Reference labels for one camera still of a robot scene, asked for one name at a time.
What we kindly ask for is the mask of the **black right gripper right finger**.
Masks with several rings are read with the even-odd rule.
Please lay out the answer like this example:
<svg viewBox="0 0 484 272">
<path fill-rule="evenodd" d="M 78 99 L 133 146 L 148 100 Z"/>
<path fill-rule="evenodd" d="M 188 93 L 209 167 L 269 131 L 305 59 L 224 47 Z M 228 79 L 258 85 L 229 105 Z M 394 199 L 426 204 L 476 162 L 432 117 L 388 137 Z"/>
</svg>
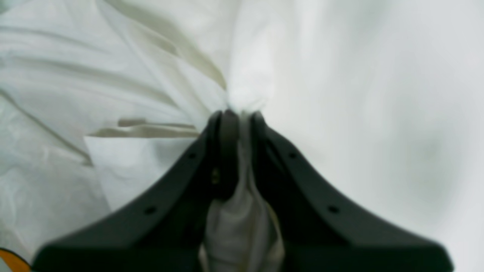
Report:
<svg viewBox="0 0 484 272">
<path fill-rule="evenodd" d="M 451 272 L 439 243 L 401 229 L 335 189 L 261 113 L 250 118 L 256 187 L 275 212 L 284 272 Z"/>
</svg>

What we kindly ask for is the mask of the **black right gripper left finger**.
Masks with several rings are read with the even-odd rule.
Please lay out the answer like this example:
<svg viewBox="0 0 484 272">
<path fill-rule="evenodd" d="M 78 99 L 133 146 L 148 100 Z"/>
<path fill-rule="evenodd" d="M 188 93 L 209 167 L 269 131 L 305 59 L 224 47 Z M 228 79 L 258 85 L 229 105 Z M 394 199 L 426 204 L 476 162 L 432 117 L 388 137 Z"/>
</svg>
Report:
<svg viewBox="0 0 484 272">
<path fill-rule="evenodd" d="M 164 176 L 112 215 L 36 255 L 34 272 L 200 272 L 199 251 L 213 200 L 238 181 L 239 119 L 211 115 L 202 134 Z"/>
</svg>

